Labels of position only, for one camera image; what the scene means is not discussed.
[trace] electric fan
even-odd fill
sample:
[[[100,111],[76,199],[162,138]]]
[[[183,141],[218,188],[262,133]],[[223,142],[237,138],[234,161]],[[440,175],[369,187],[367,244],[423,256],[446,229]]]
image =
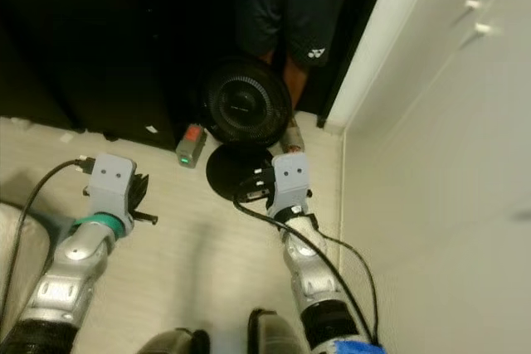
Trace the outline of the electric fan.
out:
[[[292,115],[290,94],[265,63],[245,57],[219,61],[202,83],[203,124],[222,143],[207,163],[207,180],[232,200],[240,182],[270,166],[268,147],[286,130]],[[266,196],[266,189],[240,198]]]

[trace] leg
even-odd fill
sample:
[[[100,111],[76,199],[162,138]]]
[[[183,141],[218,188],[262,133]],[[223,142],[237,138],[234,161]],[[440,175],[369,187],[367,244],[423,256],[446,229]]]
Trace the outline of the leg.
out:
[[[236,42],[246,53],[267,64],[282,26],[283,0],[236,0]]]
[[[284,68],[284,82],[288,86],[291,96],[291,104],[293,109],[297,106],[300,96],[306,86],[308,80],[308,68],[298,66],[293,58],[288,54],[288,58]]]
[[[264,61],[267,65],[271,65],[273,63],[273,55],[275,54],[275,50],[271,50],[267,53],[265,53],[263,56],[258,56],[262,61]]]
[[[288,60],[284,80],[293,107],[299,102],[308,79],[309,68],[322,66],[329,48],[343,0],[288,0],[286,4]],[[300,129],[292,119],[280,140],[285,152],[304,151]]]

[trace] white floor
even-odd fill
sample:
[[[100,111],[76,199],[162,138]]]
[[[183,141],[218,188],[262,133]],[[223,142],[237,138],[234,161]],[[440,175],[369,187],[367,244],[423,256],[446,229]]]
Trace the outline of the white floor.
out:
[[[311,166],[310,208],[322,231],[339,233],[340,137],[298,114]],[[139,210],[159,216],[156,226],[137,223],[118,243],[77,341],[76,354],[134,354],[151,337],[173,327],[206,328],[212,352],[246,352],[246,322],[253,308],[278,311],[300,323],[289,274],[275,229],[236,211],[216,196],[205,178],[210,138],[195,170],[179,167],[169,151],[95,133],[72,134],[32,125],[21,129],[0,119],[0,194],[22,202],[40,177],[57,163],[108,152],[132,158],[150,175]],[[72,170],[54,177],[36,207],[74,217],[85,215],[81,195],[87,176]],[[330,248],[336,260],[337,248]]]

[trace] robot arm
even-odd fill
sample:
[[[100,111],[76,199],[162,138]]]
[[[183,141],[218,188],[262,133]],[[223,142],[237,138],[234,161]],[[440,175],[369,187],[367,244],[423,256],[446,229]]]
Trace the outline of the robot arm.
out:
[[[326,254],[317,221],[308,215],[308,161],[303,153],[273,159],[275,193],[268,216],[285,223]],[[330,268],[299,238],[281,231],[291,288],[312,353],[382,352],[368,345],[348,310],[345,292]]]
[[[133,230],[138,215],[157,220],[134,210],[148,180],[134,175],[133,161],[109,154],[86,161],[89,215],[76,221],[76,231],[57,247],[51,267],[0,348],[2,354],[69,353],[115,242]]]

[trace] fan grille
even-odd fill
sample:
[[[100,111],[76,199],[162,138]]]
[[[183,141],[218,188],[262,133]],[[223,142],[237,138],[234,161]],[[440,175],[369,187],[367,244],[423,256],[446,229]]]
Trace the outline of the fan grille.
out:
[[[204,87],[208,129],[228,144],[269,146],[291,115],[284,83],[266,65],[233,61],[218,67]]]

